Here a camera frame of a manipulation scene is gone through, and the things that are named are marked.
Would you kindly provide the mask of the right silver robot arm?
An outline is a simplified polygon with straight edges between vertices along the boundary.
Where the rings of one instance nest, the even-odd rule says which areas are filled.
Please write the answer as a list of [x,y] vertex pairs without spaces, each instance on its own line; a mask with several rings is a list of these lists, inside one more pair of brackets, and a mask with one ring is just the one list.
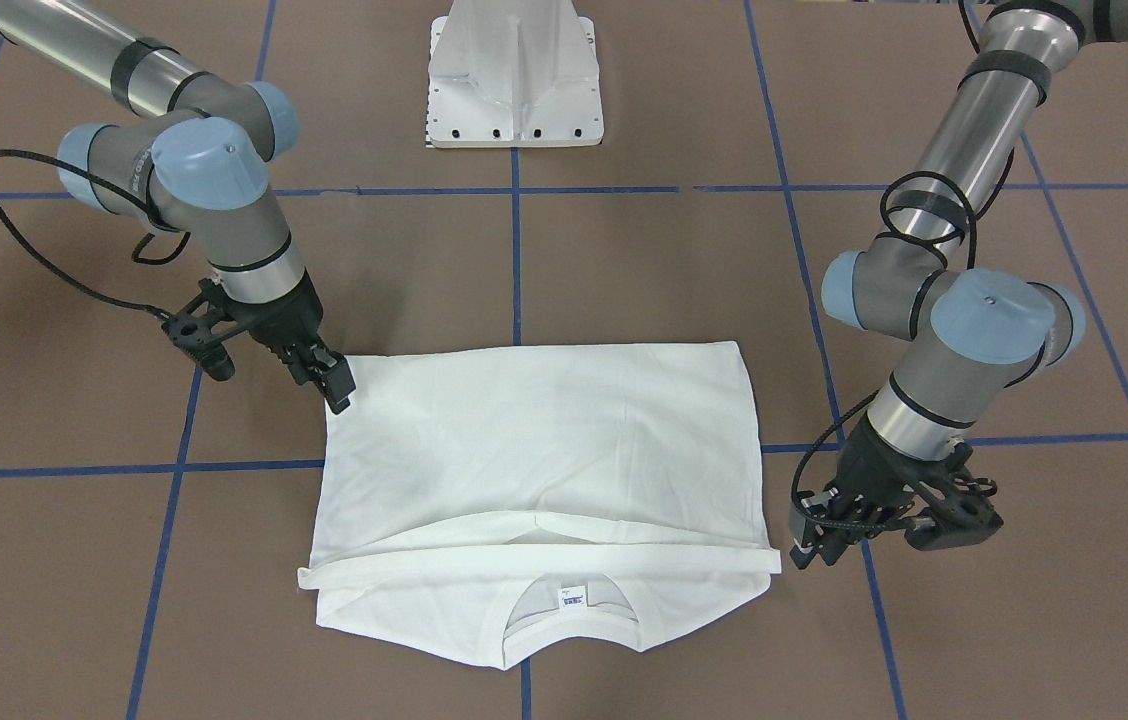
[[[0,37],[140,118],[130,128],[71,129],[53,156],[0,149],[0,159],[55,168],[72,197],[136,219],[148,240],[175,234],[200,242],[212,270],[177,311],[87,295],[153,316],[171,346],[215,381],[235,372],[226,342],[248,334],[299,386],[312,384],[332,410],[343,410],[355,388],[352,369],[320,337],[320,297],[270,181],[268,163],[299,135],[288,96],[266,82],[227,82],[81,1],[0,1]],[[0,220],[14,228],[1,205]]]

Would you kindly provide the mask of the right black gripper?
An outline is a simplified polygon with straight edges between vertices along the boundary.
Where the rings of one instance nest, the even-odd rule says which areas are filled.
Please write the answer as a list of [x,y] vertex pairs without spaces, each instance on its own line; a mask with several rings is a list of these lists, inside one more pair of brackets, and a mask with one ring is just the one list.
[[320,297],[308,275],[279,299],[244,305],[253,340],[277,355],[299,386],[317,384],[331,413],[340,415],[349,409],[356,384],[346,357],[321,341],[321,319]]

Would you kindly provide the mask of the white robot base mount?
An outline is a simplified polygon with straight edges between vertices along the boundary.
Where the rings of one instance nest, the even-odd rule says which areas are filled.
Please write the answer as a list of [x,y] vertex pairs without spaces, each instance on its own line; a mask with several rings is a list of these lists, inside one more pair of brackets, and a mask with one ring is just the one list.
[[593,21],[572,1],[455,1],[432,20],[424,142],[559,149],[602,142]]

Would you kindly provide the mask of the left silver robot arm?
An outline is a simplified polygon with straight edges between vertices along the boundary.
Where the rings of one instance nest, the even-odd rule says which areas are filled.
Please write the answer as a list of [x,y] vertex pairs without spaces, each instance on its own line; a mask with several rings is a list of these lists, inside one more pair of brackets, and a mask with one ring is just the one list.
[[[920,550],[975,544],[1002,520],[966,436],[1002,388],[1079,346],[1089,305],[995,272],[982,214],[1085,24],[1120,5],[1011,1],[979,54],[929,70],[904,10],[748,6],[776,179],[707,184],[716,210],[783,202],[791,276],[823,318],[901,341],[819,493],[794,489],[793,560],[834,562],[889,530]],[[705,576],[782,569],[763,515],[759,419],[734,341],[519,345],[359,355],[327,418],[305,588],[337,577]]]

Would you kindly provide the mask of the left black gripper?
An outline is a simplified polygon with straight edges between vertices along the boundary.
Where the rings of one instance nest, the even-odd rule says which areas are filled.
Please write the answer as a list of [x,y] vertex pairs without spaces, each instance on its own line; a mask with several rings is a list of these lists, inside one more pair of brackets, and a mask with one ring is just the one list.
[[846,438],[823,491],[794,493],[788,515],[794,567],[805,570],[816,559],[832,567],[852,544],[885,532],[904,533],[904,520],[925,507],[908,480],[928,462],[948,459],[957,444],[944,444],[938,459],[916,459],[887,442],[870,419],[862,419]]

